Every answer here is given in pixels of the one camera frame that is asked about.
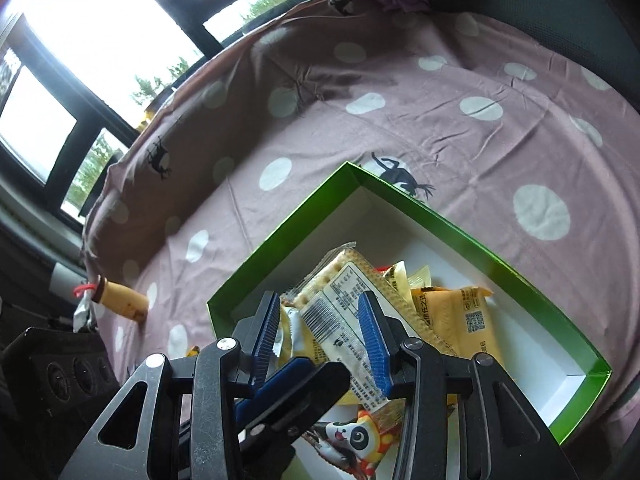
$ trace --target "red rubber band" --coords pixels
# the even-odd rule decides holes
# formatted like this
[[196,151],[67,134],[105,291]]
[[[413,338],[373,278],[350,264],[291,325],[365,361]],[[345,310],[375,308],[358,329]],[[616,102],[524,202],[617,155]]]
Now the red rubber band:
[[79,298],[84,294],[86,290],[95,290],[96,288],[97,288],[97,285],[95,285],[95,283],[84,283],[82,285],[78,285],[74,289],[74,296],[76,298]]

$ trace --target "pink bed sheet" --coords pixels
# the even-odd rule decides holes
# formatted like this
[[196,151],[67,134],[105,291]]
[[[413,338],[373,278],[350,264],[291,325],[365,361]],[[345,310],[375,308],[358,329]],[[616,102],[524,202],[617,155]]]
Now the pink bed sheet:
[[[595,420],[640,371],[638,114],[503,23],[351,5],[301,4],[220,53],[109,170],[84,231],[88,269],[150,300],[142,326],[98,321],[117,376],[211,342],[206,301],[351,160],[563,309],[614,371]],[[639,400],[603,419],[614,441]]]

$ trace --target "wooden cylinder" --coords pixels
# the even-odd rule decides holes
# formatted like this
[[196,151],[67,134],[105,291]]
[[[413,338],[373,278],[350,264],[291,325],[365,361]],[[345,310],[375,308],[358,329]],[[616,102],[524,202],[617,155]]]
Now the wooden cylinder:
[[145,321],[149,310],[149,300],[144,294],[128,286],[109,282],[103,276],[100,277],[93,301],[103,304],[109,310],[136,323]]

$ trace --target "qr code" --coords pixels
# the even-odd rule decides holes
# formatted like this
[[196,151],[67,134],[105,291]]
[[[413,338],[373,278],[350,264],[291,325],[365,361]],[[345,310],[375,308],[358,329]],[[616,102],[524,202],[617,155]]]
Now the qr code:
[[484,328],[484,317],[482,316],[482,311],[476,310],[475,312],[469,312],[468,314],[465,314],[465,318],[467,332],[477,332]]

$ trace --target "window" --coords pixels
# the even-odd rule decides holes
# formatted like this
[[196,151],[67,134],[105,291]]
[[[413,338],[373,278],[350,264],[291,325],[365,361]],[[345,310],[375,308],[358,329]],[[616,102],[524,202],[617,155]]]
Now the window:
[[0,44],[2,176],[7,168],[30,200],[79,231],[106,168],[169,96],[226,44],[300,1],[27,2]]
[[127,147],[116,139],[110,132],[103,129],[94,145],[84,158],[76,176],[66,192],[65,201],[62,203],[62,211],[84,223],[84,215],[81,215],[82,206],[92,192],[100,175],[111,162],[120,160],[127,153]]
[[20,72],[21,62],[8,47],[0,48],[0,114]]
[[255,18],[286,1],[288,0],[238,0],[210,18],[204,26],[219,41],[224,41]]
[[75,124],[29,69],[19,68],[0,115],[0,141],[43,183]]
[[25,14],[44,45],[133,127],[202,57],[154,0],[35,0]]

